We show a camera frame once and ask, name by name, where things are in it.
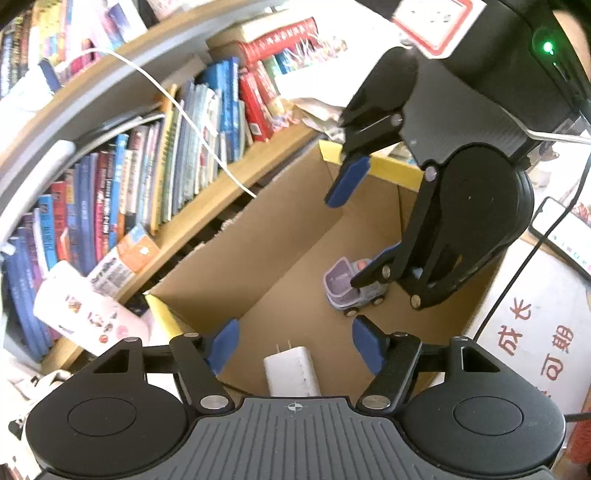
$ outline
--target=bookshelf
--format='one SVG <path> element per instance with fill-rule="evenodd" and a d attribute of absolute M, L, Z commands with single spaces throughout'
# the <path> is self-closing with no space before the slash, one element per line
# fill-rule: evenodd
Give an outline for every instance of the bookshelf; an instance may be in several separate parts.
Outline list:
<path fill-rule="evenodd" d="M 198 73 L 209 61 L 205 39 L 234 22 L 247 19 L 282 0 L 215 0 L 191 11 L 166 19 L 146 34 L 123 45 L 118 52 L 144 68 L 158 82 L 168 87 Z M 30 203 L 9 202 L 23 180 L 31 174 L 43 155 L 57 140 L 76 140 L 85 133 L 118 115 L 149 105 L 157 90 L 141 74 L 119 60 L 106 56 L 68 82 L 54 99 L 31 120 L 5 151 L 0 152 L 1 234 L 9 235 L 20 216 L 34 204 L 37 196 L 51 182 L 30 192 Z M 232 173 L 251 186 L 306 145 L 315 133 L 304 125 L 279 132 L 266 144 L 255 144 Z M 53 178 L 68 168 L 67 161 L 50 172 Z M 229 206 L 242 190 L 226 174 L 199 194 L 192 202 L 163 225 L 155 239 L 161 251 L 121 292 L 117 300 L 125 302 L 164 265 L 191 237 Z M 82 353 L 82 348 L 63 338 L 42 363 L 42 371 L 68 368 Z"/>

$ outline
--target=red book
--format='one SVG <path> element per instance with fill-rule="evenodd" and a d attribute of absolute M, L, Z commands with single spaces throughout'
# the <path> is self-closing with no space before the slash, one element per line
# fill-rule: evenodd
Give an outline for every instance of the red book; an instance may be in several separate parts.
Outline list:
<path fill-rule="evenodd" d="M 263 63 L 258 61 L 254 65 L 248 67 L 248 70 L 255 78 L 256 87 L 258 88 L 262 101 L 267 106 L 269 113 L 273 117 L 281 117 L 285 115 L 285 109 L 283 108 L 281 99 L 277 95 L 277 90 L 275 90 L 275 86 L 269 78 L 269 74 L 265 70 Z"/>
<path fill-rule="evenodd" d="M 51 184 L 50 187 L 51 198 L 53 200 L 53 225 L 56 230 L 56 250 L 57 258 L 59 260 L 70 261 L 67 250 L 65 250 L 58 239 L 64 233 L 67 226 L 67 209 L 66 209 L 66 182 L 57 181 Z"/>
<path fill-rule="evenodd" d="M 105 186 L 107 168 L 109 166 L 109 152 L 102 151 L 96 162 L 96 199 L 95 199 L 95 257 L 96 261 L 103 260 L 103 216 L 105 214 Z"/>
<path fill-rule="evenodd" d="M 257 142 L 267 142 L 273 136 L 272 119 L 256 87 L 254 75 L 241 70 L 239 74 L 240 100 L 244 101 L 246 121 Z"/>
<path fill-rule="evenodd" d="M 314 18 L 273 30 L 250 43 L 234 42 L 209 51 L 213 61 L 238 57 L 240 66 L 245 67 L 281 53 L 302 40 L 309 40 L 312 45 L 319 46 L 316 37 L 318 28 Z"/>

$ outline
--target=black device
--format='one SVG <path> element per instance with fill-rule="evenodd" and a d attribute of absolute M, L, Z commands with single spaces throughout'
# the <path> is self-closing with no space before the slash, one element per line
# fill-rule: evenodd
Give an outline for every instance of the black device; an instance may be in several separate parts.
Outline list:
<path fill-rule="evenodd" d="M 530 232 L 542 238 L 565 207 L 552 197 L 546 197 L 533 220 Z M 546 240 L 554 253 L 574 268 L 586 281 L 591 281 L 591 227 L 570 212 Z"/>
<path fill-rule="evenodd" d="M 398 2 L 362 0 L 392 18 Z M 422 309 L 442 302 L 526 229 L 534 195 L 525 174 L 536 131 L 591 118 L 591 85 L 545 0 L 486 0 L 448 58 L 387 51 L 341 116 L 343 165 L 326 196 L 343 205 L 369 154 L 404 141 L 424 170 L 402 241 L 354 287 L 396 281 Z"/>
<path fill-rule="evenodd" d="M 40 480 L 553 478 L 564 417 L 480 346 L 386 335 L 364 316 L 352 336 L 376 374 L 355 406 L 346 397 L 235 406 L 205 360 L 208 340 L 122 340 L 31 411 Z M 172 373 L 182 401 L 149 385 L 148 372 Z M 410 399 L 419 372 L 445 380 Z"/>

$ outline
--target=blue book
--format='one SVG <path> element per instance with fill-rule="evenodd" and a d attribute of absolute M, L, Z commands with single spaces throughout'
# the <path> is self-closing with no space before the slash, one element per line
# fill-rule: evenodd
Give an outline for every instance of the blue book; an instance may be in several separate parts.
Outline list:
<path fill-rule="evenodd" d="M 9 239 L 13 246 L 18 243 L 18 238 L 11 237 Z M 31 354 L 31 358 L 35 362 L 40 362 L 43 354 L 37 345 L 35 335 L 33 334 L 33 328 L 28 321 L 27 310 L 25 308 L 24 298 L 21 291 L 21 282 L 18 274 L 18 257 L 14 255 L 5 255 L 4 260 L 6 262 L 6 275 L 8 277 L 8 286 L 12 296 L 12 302 L 14 303 L 14 309 L 17 312 L 18 321 L 21 324 L 22 332 L 25 336 L 25 343 Z"/>
<path fill-rule="evenodd" d="M 281 70 L 281 73 L 283 75 L 293 71 L 293 68 L 291 67 L 290 54 L 287 53 L 285 50 L 275 55 L 275 58 L 277 59 L 279 69 Z"/>
<path fill-rule="evenodd" d="M 91 182 L 94 181 L 94 175 L 91 168 L 96 166 L 92 161 L 92 155 L 87 155 L 80 162 L 80 244 L 82 250 L 82 274 L 87 276 L 96 266 L 95 257 L 95 236 L 94 236 L 94 202 L 91 200 L 91 194 L 94 194 L 94 188 L 91 188 Z"/>
<path fill-rule="evenodd" d="M 115 174 L 111 184 L 111 217 L 109 220 L 109 250 L 117 245 L 117 223 L 119 220 L 119 202 L 121 201 L 121 177 L 123 175 L 123 163 L 129 135 L 119 134 L 115 141 Z"/>
<path fill-rule="evenodd" d="M 37 201 L 41 214 L 41 235 L 47 268 L 51 270 L 57 263 L 56 230 L 53 223 L 53 199 L 51 195 L 41 195 Z"/>
<path fill-rule="evenodd" d="M 219 132 L 220 152 L 218 157 L 221 160 L 226 158 L 228 163 L 234 161 L 232 148 L 232 90 L 230 88 L 230 61 L 224 60 L 207 67 L 203 72 L 203 81 L 217 93 L 222 100 L 221 127 Z"/>
<path fill-rule="evenodd" d="M 232 160 L 240 160 L 240 106 L 238 105 L 238 57 L 229 59 L 230 72 L 228 75 L 229 91 L 232 94 L 230 99 L 232 111 Z"/>
<path fill-rule="evenodd" d="M 72 267 L 80 270 L 80 240 L 78 239 L 80 228 L 77 221 L 77 200 L 80 192 L 76 191 L 76 175 L 80 178 L 80 167 L 70 168 L 66 173 L 66 214 L 68 226 L 68 238 L 70 240 L 70 262 Z"/>
<path fill-rule="evenodd" d="M 53 340 L 51 340 L 49 328 L 33 314 L 33 304 L 35 303 L 37 293 L 35 292 L 35 285 L 33 282 L 33 265 L 27 248 L 27 230 L 24 227 L 19 227 L 17 228 L 17 234 L 17 257 L 21 263 L 21 269 L 24 273 L 25 280 L 23 298 L 25 298 L 25 302 L 28 302 L 28 305 L 30 306 L 30 315 L 32 318 L 31 324 L 36 337 L 40 339 L 39 341 L 42 345 L 50 348 L 53 345 Z"/>

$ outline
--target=cardboard box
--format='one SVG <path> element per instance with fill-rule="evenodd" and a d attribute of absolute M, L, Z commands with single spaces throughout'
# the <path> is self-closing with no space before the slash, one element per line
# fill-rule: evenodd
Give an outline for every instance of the cardboard box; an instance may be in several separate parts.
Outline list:
<path fill-rule="evenodd" d="M 240 319 L 240 345 L 221 380 L 268 394 L 263 359 L 289 340 L 309 349 L 323 395 L 356 401 L 371 382 L 353 346 L 352 320 L 330 306 L 322 275 L 342 256 L 372 258 L 398 242 L 415 194 L 368 176 L 345 207 L 332 210 L 323 199 L 337 169 L 315 145 L 151 290 L 200 333 Z M 494 266 L 483 270 L 448 301 L 421 312 L 391 284 L 382 305 L 361 313 L 385 332 L 446 345 L 469 323 L 493 272 Z"/>

